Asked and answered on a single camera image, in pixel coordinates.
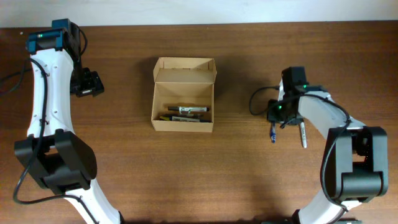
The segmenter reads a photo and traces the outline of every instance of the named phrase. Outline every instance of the table surface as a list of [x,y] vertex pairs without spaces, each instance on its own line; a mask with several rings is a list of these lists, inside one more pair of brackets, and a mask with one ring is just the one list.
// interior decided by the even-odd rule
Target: table surface
[[[0,29],[0,74],[22,67],[24,42],[41,29]],[[365,223],[398,220],[398,22],[306,22],[200,26],[84,27],[83,66],[96,70],[105,92],[72,96],[73,127],[91,146],[98,182],[126,220],[215,222],[289,217],[320,189],[325,140],[307,125],[277,130],[251,116],[249,97],[277,85],[283,69],[306,68],[353,117],[388,135],[389,190],[349,212]],[[215,125],[208,133],[155,132],[150,123],[158,57],[215,58]],[[0,222],[83,223],[65,200],[22,206],[12,191],[22,171],[13,153],[32,112],[33,79],[0,98]],[[259,94],[261,110],[276,91]],[[51,195],[29,177],[26,200]]]

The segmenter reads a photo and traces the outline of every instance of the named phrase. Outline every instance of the open box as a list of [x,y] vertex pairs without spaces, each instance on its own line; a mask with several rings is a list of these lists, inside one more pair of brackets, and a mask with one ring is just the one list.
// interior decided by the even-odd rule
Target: open box
[[[154,68],[154,101],[151,121],[156,131],[212,132],[214,125],[214,82],[212,58],[159,58]],[[209,123],[163,121],[168,106],[206,106]]]

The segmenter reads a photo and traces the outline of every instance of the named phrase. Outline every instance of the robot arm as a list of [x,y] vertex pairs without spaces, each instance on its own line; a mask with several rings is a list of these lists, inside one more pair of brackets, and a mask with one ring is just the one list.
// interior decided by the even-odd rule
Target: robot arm
[[[278,101],[296,99],[274,106],[267,113],[267,119],[272,122],[299,124],[306,118],[327,139],[325,151],[333,146],[330,157],[326,158],[325,152],[323,158],[325,189],[321,189],[306,207],[294,213],[292,219],[295,224],[334,223],[345,213],[342,206],[348,211],[373,197],[384,195],[388,188],[385,131],[380,127],[367,127],[350,117],[349,126],[339,134],[339,127],[347,122],[346,115],[314,95],[334,102],[321,86],[309,85],[303,67],[290,67],[282,72]],[[353,154],[365,156],[365,161],[353,162]],[[325,193],[342,206],[332,203]]]
[[[112,207],[96,180],[93,150],[79,139],[70,116],[70,94],[97,95],[104,92],[96,72],[81,67],[80,28],[68,19],[52,22],[52,30],[29,35],[27,49],[47,74],[47,109],[42,148],[29,174],[44,189],[65,197],[87,223],[122,223],[123,217]],[[38,66],[34,71],[34,104],[28,138],[15,143],[15,154],[27,167],[40,135],[44,84]],[[50,150],[57,153],[46,154]]]

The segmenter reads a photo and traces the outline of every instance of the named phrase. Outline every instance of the black cable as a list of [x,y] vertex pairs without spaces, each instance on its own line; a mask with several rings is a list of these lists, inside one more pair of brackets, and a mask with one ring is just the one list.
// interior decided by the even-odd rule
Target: black cable
[[85,40],[85,46],[83,47],[83,50],[79,53],[80,56],[82,56],[85,53],[85,51],[86,51],[86,48],[87,48],[87,45],[88,45],[88,40],[87,40],[87,37],[86,37],[86,34],[84,33],[84,31],[82,31],[82,29],[76,23],[73,22],[73,24],[75,26],[77,26],[77,28],[79,29],[79,32],[81,32],[81,34],[83,35],[83,38]]
[[257,112],[257,113],[256,113],[256,112],[253,112],[251,102],[252,102],[252,100],[253,100],[253,98],[254,98],[254,95],[256,95],[256,93],[258,93],[258,92],[260,92],[260,91],[262,91],[262,90],[268,90],[268,89],[279,90],[279,86],[265,86],[265,87],[262,87],[262,88],[256,90],[256,91],[251,95],[250,100],[249,100],[249,111],[250,111],[250,113],[251,113],[253,116],[262,115],[262,114],[264,114],[264,113],[266,112],[266,111],[260,111],[260,112]]
[[292,121],[294,121],[294,120],[296,120],[296,118],[292,118],[292,119],[290,119],[290,120],[288,120],[288,121],[285,121],[285,122],[283,122],[279,127],[280,127],[281,129],[284,129],[286,125],[290,124],[290,122],[292,122]]
[[22,80],[24,79],[25,72],[29,72],[29,71],[32,70],[31,68],[30,69],[25,69],[25,65],[26,65],[26,60],[24,62],[24,65],[22,66],[22,70],[20,72],[14,72],[14,73],[12,73],[12,74],[0,79],[0,86],[1,86],[6,80],[8,80],[8,79],[10,79],[10,78],[12,78],[12,77],[14,77],[16,75],[21,75],[19,77],[19,80],[18,80],[17,84],[15,84],[11,89],[9,89],[9,90],[7,90],[5,92],[0,92],[0,96],[4,96],[4,95],[6,95],[8,93],[11,93],[12,91],[14,91],[14,90],[19,88],[19,86],[22,83]]
[[92,219],[92,221],[94,223],[98,223],[93,214],[91,214],[91,212],[88,210],[87,206],[85,205],[85,203],[81,200],[80,197],[74,196],[74,195],[54,195],[54,196],[50,196],[50,197],[45,197],[45,198],[41,198],[41,199],[37,199],[37,200],[31,200],[31,201],[22,201],[18,199],[18,191],[26,177],[26,174],[28,173],[29,169],[32,167],[32,164],[34,163],[35,159],[37,158],[37,155],[39,154],[40,148],[42,146],[42,141],[43,141],[43,135],[44,135],[44,129],[45,129],[45,125],[46,125],[46,121],[45,121],[45,114],[46,114],[46,110],[47,110],[47,92],[48,92],[48,86],[47,86],[47,74],[45,72],[45,70],[43,69],[43,67],[41,66],[41,64],[39,64],[36,60],[32,59],[32,58],[28,58],[27,60],[25,60],[24,62],[24,68],[22,69],[22,71],[25,71],[25,63],[26,61],[30,61],[32,63],[34,63],[36,66],[38,66],[38,68],[41,71],[42,77],[43,77],[43,82],[44,82],[44,97],[43,97],[43,108],[42,108],[42,119],[40,120],[40,134],[39,134],[39,140],[37,141],[36,147],[33,150],[33,154],[32,157],[29,159],[28,165],[26,166],[26,168],[24,169],[24,171],[21,174],[21,177],[18,180],[18,183],[14,189],[14,193],[12,195],[12,199],[21,205],[32,205],[35,203],[40,203],[40,202],[46,202],[49,200],[53,200],[53,199],[58,199],[58,198],[73,198],[75,199],[77,202],[79,202],[81,204],[81,206],[83,206],[83,208],[85,209],[85,211],[87,212],[87,214],[90,216],[90,218]]

